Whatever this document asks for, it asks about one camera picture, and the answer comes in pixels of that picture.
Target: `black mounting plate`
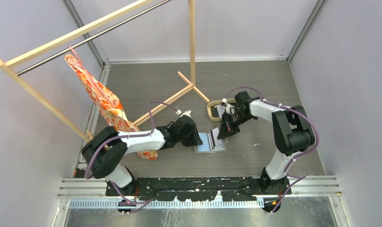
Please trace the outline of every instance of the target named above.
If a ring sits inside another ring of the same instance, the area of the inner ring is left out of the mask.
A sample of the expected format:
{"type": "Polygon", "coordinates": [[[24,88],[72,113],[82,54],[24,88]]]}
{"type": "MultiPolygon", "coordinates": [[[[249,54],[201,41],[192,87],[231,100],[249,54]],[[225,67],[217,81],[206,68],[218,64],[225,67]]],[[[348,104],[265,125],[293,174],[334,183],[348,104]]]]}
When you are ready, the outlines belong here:
{"type": "MultiPolygon", "coordinates": [[[[256,177],[140,177],[135,181],[135,187],[131,192],[125,192],[125,196],[134,196],[138,188],[140,200],[155,198],[158,201],[173,201],[176,197],[179,201],[191,199],[191,201],[214,200],[218,191],[223,201],[255,201],[254,195],[267,195],[261,191],[260,179],[256,177]]],[[[283,182],[283,192],[286,185],[290,185],[288,179],[283,182]]],[[[279,197],[279,192],[272,194],[279,197]]],[[[119,196],[116,190],[108,182],[106,196],[119,196]]]]}

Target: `gray floor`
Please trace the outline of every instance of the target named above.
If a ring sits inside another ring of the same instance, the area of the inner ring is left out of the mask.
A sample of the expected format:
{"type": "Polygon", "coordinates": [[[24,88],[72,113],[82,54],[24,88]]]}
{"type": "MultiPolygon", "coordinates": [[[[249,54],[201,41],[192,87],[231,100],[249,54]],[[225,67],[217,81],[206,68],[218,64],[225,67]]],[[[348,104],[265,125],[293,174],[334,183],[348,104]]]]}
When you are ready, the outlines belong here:
{"type": "MultiPolygon", "coordinates": [[[[189,77],[188,63],[120,64],[112,65],[107,87],[121,100],[127,117],[135,121],[148,111],[151,101],[164,101],[186,86],[177,76],[181,71],[189,77]]],[[[301,101],[286,61],[238,61],[197,63],[197,87],[211,100],[221,100],[238,86],[256,87],[263,96],[284,105],[300,105],[301,101]]],[[[208,118],[207,104],[191,91],[176,102],[182,111],[192,110],[191,116],[199,132],[220,127],[220,122],[208,118]]],[[[166,108],[155,117],[155,125],[167,125],[177,115],[166,108]]],[[[96,131],[107,126],[99,117],[96,131]]],[[[149,130],[150,121],[140,126],[149,130]]],[[[137,154],[128,154],[122,164],[135,176],[186,177],[186,176],[245,176],[260,175],[273,157],[275,144],[270,123],[259,119],[240,126],[241,132],[230,137],[228,151],[214,154],[194,154],[193,148],[177,144],[162,150],[156,160],[145,160],[137,154]]],[[[290,169],[295,175],[323,175],[316,152],[303,156],[290,169]]]]}

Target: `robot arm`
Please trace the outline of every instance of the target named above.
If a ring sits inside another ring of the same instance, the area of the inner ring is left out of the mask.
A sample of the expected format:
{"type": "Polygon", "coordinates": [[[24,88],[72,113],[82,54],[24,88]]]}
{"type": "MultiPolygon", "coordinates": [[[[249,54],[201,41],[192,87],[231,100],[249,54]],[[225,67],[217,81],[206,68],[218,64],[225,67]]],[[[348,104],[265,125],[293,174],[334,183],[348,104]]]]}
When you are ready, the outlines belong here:
{"type": "MultiPolygon", "coordinates": [[[[288,162],[315,143],[314,133],[309,123],[297,114],[271,106],[259,97],[250,98],[246,91],[238,93],[234,99],[237,106],[227,104],[226,100],[223,100],[222,105],[226,106],[226,112],[222,114],[223,122],[218,139],[238,133],[239,125],[250,119],[257,120],[260,117],[271,122],[277,149],[271,162],[262,171],[261,187],[264,191],[270,191],[270,188],[277,190],[278,183],[286,179],[286,172],[291,166],[285,170],[288,162]]],[[[302,106],[290,108],[306,115],[302,106]]]]}
{"type": "Polygon", "coordinates": [[[119,164],[124,155],[143,150],[163,150],[174,147],[181,142],[185,147],[202,144],[195,122],[190,116],[191,111],[180,115],[176,122],[166,126],[156,127],[152,131],[123,132],[116,131],[113,126],[106,127],[87,143],[81,153],[89,164],[97,148],[106,140],[120,136],[107,145],[109,151],[103,148],[92,164],[92,174],[96,179],[106,178],[120,188],[129,185],[134,177],[131,172],[119,164]]]}

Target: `wooden stand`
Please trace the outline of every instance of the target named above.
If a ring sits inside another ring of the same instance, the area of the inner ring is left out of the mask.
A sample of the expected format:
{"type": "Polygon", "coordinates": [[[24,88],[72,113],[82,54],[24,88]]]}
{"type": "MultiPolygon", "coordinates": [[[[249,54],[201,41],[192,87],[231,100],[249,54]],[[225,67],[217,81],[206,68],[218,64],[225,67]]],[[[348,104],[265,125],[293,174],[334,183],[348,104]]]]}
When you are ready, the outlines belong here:
{"type": "MultiPolygon", "coordinates": [[[[125,6],[111,14],[108,14],[98,20],[95,20],[83,27],[80,27],[62,37],[59,37],[53,41],[50,41],[47,44],[44,44],[38,48],[35,48],[25,54],[22,54],[12,60],[4,62],[0,60],[0,69],[5,72],[7,75],[12,77],[14,81],[16,81],[20,86],[22,86],[29,94],[31,94],[34,98],[36,98],[39,102],[41,102],[49,111],[51,111],[54,115],[56,115],[63,123],[69,126],[77,135],[79,135],[85,141],[89,141],[89,137],[82,132],[73,122],[71,122],[66,116],[63,115],[55,106],[50,104],[38,91],[36,91],[32,86],[30,86],[25,80],[17,75],[17,73],[13,70],[14,67],[19,66],[47,51],[50,51],[60,45],[67,44],[69,41],[74,40],[82,36],[85,33],[93,31],[121,16],[139,7],[152,2],[153,0],[138,0],[128,6],[125,6]]],[[[189,81],[182,73],[178,72],[178,75],[181,79],[184,80],[188,85],[165,100],[165,103],[172,104],[174,101],[187,94],[189,91],[194,90],[197,94],[205,101],[209,102],[209,99],[195,86],[195,0],[188,0],[189,4],[189,26],[190,26],[190,72],[191,72],[191,81],[189,81]]],[[[166,105],[158,105],[152,110],[152,115],[157,114],[166,108],[166,105]]],[[[139,126],[145,121],[149,119],[149,114],[145,114],[139,119],[137,119],[134,123],[139,126]]]]}

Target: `orange patterned cloth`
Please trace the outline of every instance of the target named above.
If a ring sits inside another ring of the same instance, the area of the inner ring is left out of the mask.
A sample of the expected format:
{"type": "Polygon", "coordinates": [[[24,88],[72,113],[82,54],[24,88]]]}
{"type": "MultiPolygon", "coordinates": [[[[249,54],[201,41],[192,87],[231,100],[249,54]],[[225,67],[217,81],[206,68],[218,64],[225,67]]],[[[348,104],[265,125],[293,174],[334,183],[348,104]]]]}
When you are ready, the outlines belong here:
{"type": "MultiPolygon", "coordinates": [[[[97,106],[99,113],[110,126],[114,126],[117,131],[139,131],[137,126],[127,120],[122,104],[113,92],[97,81],[76,57],[68,54],[64,59],[76,72],[92,101],[97,106]]],[[[139,151],[137,153],[141,158],[157,158],[155,150],[139,151]]]]}

